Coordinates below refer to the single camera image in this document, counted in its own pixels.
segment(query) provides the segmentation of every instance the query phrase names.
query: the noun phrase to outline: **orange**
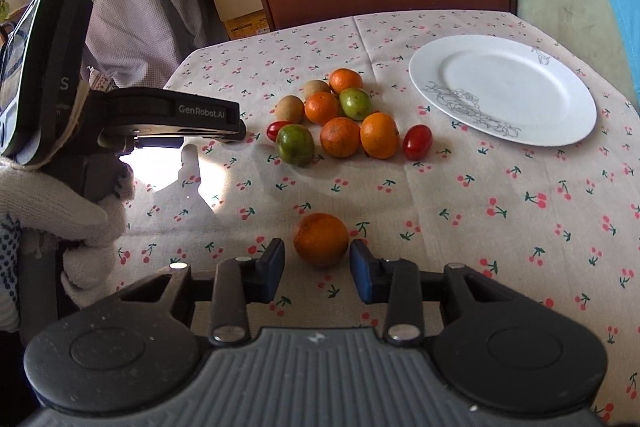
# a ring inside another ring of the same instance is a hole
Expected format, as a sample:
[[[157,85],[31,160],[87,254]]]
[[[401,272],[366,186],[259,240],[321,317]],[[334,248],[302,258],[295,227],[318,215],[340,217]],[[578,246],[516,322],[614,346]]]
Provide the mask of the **orange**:
[[[347,251],[349,233],[344,223],[331,214],[309,214],[300,220],[293,246],[311,266],[329,268]]]
[[[340,116],[340,102],[330,92],[315,92],[305,101],[305,114],[311,122],[324,125]]]
[[[320,144],[334,158],[348,158],[360,147],[360,126],[343,116],[329,120],[320,131]]]
[[[400,143],[396,122],[383,112],[370,114],[362,122],[360,141],[369,156],[380,160],[391,158]]]
[[[359,87],[362,89],[362,77],[353,70],[340,68],[329,75],[329,85],[337,94],[340,94],[348,87]]]

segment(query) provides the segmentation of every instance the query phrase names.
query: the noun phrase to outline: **cherry tomato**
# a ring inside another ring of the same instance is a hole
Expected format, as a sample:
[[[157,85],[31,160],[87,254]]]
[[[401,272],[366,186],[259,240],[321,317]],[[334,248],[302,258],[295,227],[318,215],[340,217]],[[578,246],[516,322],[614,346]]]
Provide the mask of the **cherry tomato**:
[[[286,120],[273,122],[270,126],[267,127],[267,138],[272,142],[275,142],[276,138],[278,137],[278,133],[280,132],[280,129],[282,129],[285,125],[288,125],[290,123],[292,122],[289,122]]]
[[[433,144],[433,134],[426,125],[414,125],[404,135],[402,150],[410,160],[420,161]]]

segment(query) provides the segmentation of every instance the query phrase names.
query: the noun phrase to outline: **dining table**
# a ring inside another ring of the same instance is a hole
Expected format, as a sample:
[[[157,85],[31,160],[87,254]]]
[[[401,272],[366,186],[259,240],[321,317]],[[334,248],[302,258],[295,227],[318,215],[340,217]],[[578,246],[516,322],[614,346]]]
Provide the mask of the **dining table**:
[[[521,42],[570,68],[595,102],[593,131],[566,146],[530,146],[433,107],[412,84],[409,61],[429,42],[464,34]],[[430,127],[425,158],[408,160],[402,150],[387,160],[363,151],[333,158],[308,121],[311,163],[279,158],[266,135],[276,102],[302,98],[307,81],[337,68],[361,74],[373,108],[391,115],[401,136],[416,124]],[[594,413],[613,425],[640,420],[640,119],[556,40],[505,12],[373,13],[199,49],[166,89],[238,102],[246,138],[190,137],[181,149],[142,148],[125,158],[136,190],[126,203],[114,291],[178,261],[199,272],[259,257],[277,237],[286,266],[273,302],[248,307],[253,335],[264,326],[380,331],[386,305],[360,301],[348,256],[318,269],[293,247],[300,219],[334,214],[375,257],[428,271],[463,263],[589,328],[609,360]],[[438,304],[424,310],[426,333],[438,334]],[[193,329],[203,322],[196,317]]]

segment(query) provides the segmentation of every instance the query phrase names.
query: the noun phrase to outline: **white tablecloth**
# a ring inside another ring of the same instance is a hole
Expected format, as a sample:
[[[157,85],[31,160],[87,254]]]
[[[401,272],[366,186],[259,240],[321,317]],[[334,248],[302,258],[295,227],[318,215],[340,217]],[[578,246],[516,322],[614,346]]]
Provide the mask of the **white tablecloth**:
[[[591,135],[562,148],[522,146],[467,128],[431,108],[407,73],[415,50],[443,36],[491,34],[557,57],[590,88],[598,109]],[[285,94],[336,68],[360,71],[374,107],[404,134],[428,124],[423,162],[348,160],[318,144],[308,168],[279,160],[265,129]],[[180,152],[142,150],[114,286],[172,260],[195,271],[260,255],[286,242],[287,266],[270,306],[251,305],[261,325],[382,324],[385,305],[358,301],[348,261],[320,271],[300,260],[292,233],[301,215],[329,212],[377,257],[421,269],[466,263],[589,327],[605,344],[609,371],[594,407],[613,423],[640,419],[640,121],[620,93],[579,58],[511,14],[423,11],[373,14],[227,42],[188,57],[170,89],[235,100],[247,140],[193,139]],[[428,333],[442,324],[426,305]]]

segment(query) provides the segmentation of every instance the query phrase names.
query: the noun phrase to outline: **white plate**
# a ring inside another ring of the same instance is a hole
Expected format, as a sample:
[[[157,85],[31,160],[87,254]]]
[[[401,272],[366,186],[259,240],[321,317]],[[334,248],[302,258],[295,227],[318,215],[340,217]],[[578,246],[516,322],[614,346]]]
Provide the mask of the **white plate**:
[[[596,123],[595,103],[580,78],[519,42],[444,37],[415,52],[409,76],[431,105],[505,140],[559,147],[582,140]]]

